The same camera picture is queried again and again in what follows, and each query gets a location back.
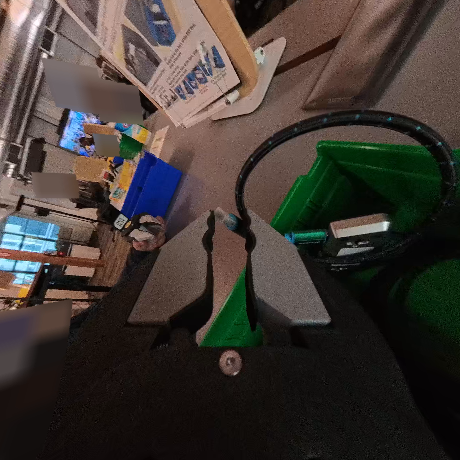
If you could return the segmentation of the yellow printed box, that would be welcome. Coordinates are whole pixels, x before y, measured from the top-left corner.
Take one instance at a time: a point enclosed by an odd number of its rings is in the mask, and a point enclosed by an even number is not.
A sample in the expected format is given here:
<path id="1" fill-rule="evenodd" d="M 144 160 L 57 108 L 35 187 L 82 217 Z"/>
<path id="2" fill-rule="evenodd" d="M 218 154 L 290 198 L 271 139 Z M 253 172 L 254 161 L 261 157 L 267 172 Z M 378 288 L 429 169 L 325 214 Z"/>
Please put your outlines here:
<path id="1" fill-rule="evenodd" d="M 118 210 L 121 210 L 124 204 L 136 169 L 137 164 L 134 160 L 124 161 L 121 165 L 119 174 L 109 186 L 110 203 Z"/>

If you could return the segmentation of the metal duct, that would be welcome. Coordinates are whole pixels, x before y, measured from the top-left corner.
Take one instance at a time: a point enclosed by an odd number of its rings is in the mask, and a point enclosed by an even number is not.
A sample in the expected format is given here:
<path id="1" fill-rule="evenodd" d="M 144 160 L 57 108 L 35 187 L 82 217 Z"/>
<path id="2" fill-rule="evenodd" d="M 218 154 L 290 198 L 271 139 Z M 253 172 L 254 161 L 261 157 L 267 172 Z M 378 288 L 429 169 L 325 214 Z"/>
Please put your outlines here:
<path id="1" fill-rule="evenodd" d="M 58 4 L 49 0 L 1 1 L 0 154 L 17 143 L 41 64 L 42 43 Z"/>

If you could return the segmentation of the brushed metal hub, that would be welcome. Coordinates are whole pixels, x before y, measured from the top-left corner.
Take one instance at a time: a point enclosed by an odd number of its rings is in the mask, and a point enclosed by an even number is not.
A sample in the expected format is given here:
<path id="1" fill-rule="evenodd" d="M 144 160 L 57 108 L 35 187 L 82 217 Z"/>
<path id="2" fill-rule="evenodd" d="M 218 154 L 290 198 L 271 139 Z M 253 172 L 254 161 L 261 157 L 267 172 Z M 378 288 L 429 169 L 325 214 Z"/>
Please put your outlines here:
<path id="1" fill-rule="evenodd" d="M 345 257 L 381 248 L 390 230 L 390 217 L 384 213 L 333 221 L 328 226 L 322 253 Z"/>

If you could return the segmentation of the person's left hand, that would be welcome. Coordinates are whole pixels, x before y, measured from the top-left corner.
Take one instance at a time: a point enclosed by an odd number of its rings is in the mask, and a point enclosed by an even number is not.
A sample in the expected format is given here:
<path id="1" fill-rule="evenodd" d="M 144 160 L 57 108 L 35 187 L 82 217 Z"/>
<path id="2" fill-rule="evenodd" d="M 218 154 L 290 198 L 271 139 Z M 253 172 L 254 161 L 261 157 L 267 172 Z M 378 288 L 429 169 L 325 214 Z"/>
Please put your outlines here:
<path id="1" fill-rule="evenodd" d="M 156 216 L 156 220 L 161 223 L 162 232 L 155 236 L 154 239 L 144 240 L 144 241 L 132 241 L 132 247 L 141 252 L 151 252 L 155 249 L 160 248 L 166 242 L 166 222 L 161 216 Z"/>

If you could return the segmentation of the black braided cable green plugs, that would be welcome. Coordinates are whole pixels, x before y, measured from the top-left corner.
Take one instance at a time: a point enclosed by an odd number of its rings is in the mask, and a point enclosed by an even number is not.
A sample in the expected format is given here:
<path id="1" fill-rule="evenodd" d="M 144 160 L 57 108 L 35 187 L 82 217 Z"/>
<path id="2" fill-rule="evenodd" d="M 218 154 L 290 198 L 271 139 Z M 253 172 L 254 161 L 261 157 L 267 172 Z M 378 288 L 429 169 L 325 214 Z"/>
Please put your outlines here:
<path id="1" fill-rule="evenodd" d="M 252 253 L 256 249 L 257 239 L 251 229 L 251 218 L 244 202 L 246 182 L 257 164 L 275 148 L 293 138 L 326 128 L 341 126 L 371 126 L 402 133 L 417 141 L 434 158 L 438 167 L 441 184 L 437 202 L 420 225 L 404 239 L 385 246 L 369 255 L 316 258 L 315 261 L 330 270 L 352 270 L 358 266 L 371 266 L 402 256 L 411 246 L 424 236 L 426 227 L 445 214 L 456 197 L 459 183 L 459 166 L 454 159 L 453 150 L 448 142 L 434 129 L 415 119 L 400 114 L 357 109 L 329 112 L 298 121 L 276 132 L 262 142 L 243 164 L 235 184 L 235 202 L 245 238 L 246 273 L 252 273 Z"/>

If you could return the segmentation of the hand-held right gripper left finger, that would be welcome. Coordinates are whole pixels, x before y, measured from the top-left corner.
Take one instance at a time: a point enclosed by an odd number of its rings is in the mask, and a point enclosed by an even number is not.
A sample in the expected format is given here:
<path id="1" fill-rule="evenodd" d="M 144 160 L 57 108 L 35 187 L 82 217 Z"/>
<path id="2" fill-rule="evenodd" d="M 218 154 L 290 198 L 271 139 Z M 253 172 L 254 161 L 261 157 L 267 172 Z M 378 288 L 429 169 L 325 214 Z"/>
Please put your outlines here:
<path id="1" fill-rule="evenodd" d="M 158 253 L 127 322 L 205 325 L 213 311 L 215 215 L 206 211 Z"/>

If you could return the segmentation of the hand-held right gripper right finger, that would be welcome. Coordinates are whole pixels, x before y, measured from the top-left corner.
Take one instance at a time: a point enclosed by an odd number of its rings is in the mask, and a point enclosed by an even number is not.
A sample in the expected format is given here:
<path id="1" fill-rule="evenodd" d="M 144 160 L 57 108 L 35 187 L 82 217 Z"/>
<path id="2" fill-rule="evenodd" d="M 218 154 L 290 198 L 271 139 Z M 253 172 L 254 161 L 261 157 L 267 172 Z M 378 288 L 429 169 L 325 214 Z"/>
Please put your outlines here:
<path id="1" fill-rule="evenodd" d="M 296 247 L 255 212 L 248 210 L 245 274 L 251 329 L 263 343 L 290 343 L 306 330 L 322 330 L 332 319 Z"/>

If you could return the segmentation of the window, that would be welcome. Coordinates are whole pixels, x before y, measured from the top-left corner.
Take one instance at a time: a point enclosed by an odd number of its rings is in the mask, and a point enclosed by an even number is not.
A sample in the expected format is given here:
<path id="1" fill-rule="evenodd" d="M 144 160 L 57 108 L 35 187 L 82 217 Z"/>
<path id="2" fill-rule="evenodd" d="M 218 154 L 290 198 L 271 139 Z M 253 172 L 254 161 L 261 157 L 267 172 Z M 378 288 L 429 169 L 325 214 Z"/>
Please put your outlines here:
<path id="1" fill-rule="evenodd" d="M 38 220 L 9 216 L 1 224 L 2 250 L 18 250 L 33 253 L 56 254 L 60 227 Z M 1 271 L 14 276 L 13 285 L 30 285 L 40 269 L 40 263 L 31 260 L 0 259 Z"/>

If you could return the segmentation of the white stand base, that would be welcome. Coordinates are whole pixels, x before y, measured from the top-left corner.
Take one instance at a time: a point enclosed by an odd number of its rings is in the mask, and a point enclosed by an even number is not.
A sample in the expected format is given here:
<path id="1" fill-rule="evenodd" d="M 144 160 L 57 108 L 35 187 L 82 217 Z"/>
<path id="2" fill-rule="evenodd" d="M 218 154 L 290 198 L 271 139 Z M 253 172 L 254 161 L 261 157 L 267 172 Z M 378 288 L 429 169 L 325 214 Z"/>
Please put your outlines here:
<path id="1" fill-rule="evenodd" d="M 249 95 L 239 98 L 229 107 L 212 115 L 214 121 L 248 115 L 254 112 L 262 103 L 266 96 L 275 71 L 279 65 L 282 55 L 286 48 L 287 40 L 279 37 L 270 41 L 268 44 L 255 49 L 254 55 L 258 64 L 258 81 Z"/>

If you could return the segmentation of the small green bin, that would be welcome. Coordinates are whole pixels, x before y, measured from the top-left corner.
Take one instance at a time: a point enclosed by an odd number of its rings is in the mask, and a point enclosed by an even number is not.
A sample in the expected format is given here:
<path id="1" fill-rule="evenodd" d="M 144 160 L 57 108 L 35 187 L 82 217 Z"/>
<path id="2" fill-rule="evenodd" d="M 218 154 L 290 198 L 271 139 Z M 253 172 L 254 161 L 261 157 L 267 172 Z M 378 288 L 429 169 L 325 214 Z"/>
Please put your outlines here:
<path id="1" fill-rule="evenodd" d="M 121 134 L 119 156 L 124 160 L 133 160 L 143 149 L 144 144 L 130 136 Z"/>

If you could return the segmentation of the green storage bin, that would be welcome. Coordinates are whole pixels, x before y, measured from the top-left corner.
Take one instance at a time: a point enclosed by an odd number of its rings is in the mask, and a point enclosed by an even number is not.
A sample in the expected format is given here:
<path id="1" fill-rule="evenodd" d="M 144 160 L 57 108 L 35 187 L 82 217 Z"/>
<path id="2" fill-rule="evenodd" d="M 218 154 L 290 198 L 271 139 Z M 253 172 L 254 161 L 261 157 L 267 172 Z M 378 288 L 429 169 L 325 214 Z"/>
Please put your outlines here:
<path id="1" fill-rule="evenodd" d="M 439 170 L 421 146 L 319 141 L 316 152 L 311 169 L 296 178 L 270 222 L 282 235 L 379 212 L 392 217 L 395 231 L 409 232 L 438 198 Z M 335 275 L 359 298 L 379 269 Z M 247 319 L 243 269 L 200 346 L 261 344 L 260 327 L 251 332 Z"/>

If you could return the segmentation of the cardboard box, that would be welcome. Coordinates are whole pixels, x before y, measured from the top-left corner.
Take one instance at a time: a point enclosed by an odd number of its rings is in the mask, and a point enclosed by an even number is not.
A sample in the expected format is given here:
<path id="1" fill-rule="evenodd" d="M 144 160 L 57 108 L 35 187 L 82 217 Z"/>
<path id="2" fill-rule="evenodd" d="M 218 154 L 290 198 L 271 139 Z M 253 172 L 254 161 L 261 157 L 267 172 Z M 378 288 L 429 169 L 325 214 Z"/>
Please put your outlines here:
<path id="1" fill-rule="evenodd" d="M 100 182 L 103 171 L 108 170 L 108 164 L 103 158 L 78 156 L 74 162 L 73 172 L 78 181 Z"/>

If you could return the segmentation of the television screen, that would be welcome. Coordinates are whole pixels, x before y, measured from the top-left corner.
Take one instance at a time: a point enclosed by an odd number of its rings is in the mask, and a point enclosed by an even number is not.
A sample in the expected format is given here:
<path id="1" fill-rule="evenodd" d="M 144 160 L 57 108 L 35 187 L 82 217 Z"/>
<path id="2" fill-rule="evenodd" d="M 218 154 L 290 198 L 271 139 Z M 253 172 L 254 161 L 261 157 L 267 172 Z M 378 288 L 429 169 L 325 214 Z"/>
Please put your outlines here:
<path id="1" fill-rule="evenodd" d="M 60 125 L 58 147 L 81 156 L 95 156 L 94 139 L 92 135 L 85 133 L 85 123 L 102 124 L 96 114 L 66 109 Z"/>

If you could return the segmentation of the blue storage bin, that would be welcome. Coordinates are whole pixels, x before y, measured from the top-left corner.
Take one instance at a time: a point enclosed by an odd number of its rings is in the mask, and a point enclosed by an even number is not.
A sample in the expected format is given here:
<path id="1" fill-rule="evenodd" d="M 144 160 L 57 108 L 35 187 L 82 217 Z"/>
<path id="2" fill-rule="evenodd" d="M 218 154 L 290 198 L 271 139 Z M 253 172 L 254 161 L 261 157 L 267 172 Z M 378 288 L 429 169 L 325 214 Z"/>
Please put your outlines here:
<path id="1" fill-rule="evenodd" d="M 121 213 L 129 218 L 141 213 L 164 218 L 181 178 L 180 170 L 144 151 Z"/>

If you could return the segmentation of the printed instruction sheet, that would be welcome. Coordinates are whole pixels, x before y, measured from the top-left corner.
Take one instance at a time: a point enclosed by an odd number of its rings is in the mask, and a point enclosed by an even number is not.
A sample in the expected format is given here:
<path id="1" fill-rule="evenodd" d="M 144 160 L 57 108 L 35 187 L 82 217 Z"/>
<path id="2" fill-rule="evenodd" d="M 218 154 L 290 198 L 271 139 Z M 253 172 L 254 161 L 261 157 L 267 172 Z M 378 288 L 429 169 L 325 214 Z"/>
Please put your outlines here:
<path id="1" fill-rule="evenodd" d="M 58 3 L 175 126 L 190 127 L 239 99 L 237 72 L 195 1 Z"/>

